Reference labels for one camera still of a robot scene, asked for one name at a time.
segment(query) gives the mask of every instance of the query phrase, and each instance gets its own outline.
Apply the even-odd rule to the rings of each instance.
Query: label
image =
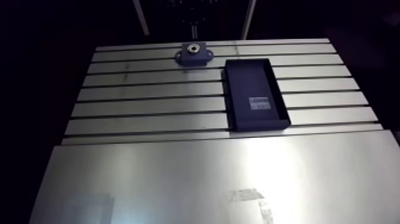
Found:
[[[250,97],[250,108],[251,110],[269,110],[271,109],[268,97]]]

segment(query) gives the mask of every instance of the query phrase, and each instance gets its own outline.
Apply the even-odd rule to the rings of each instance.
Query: metal table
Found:
[[[400,222],[400,149],[328,39],[207,45],[97,48],[30,223]],[[230,132],[224,62],[266,57],[293,125]]]

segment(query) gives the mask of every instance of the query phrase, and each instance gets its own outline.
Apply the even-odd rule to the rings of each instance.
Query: dark background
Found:
[[[17,151],[23,161],[12,161],[21,173],[13,180],[26,193],[26,206],[21,210],[20,201],[14,205],[23,223],[29,221],[52,148],[60,144],[96,46],[191,41],[187,21],[203,15],[200,41],[240,39],[248,1],[182,1],[175,8],[170,0],[141,1],[147,37],[131,0],[5,4],[5,64],[18,83],[29,86],[17,107],[27,122],[24,129],[11,131],[26,133],[18,143],[29,146]],[[192,6],[194,12],[186,10]],[[248,39],[330,38],[384,127],[399,130],[400,32],[398,25],[383,21],[393,10],[400,10],[398,1],[258,0]]]

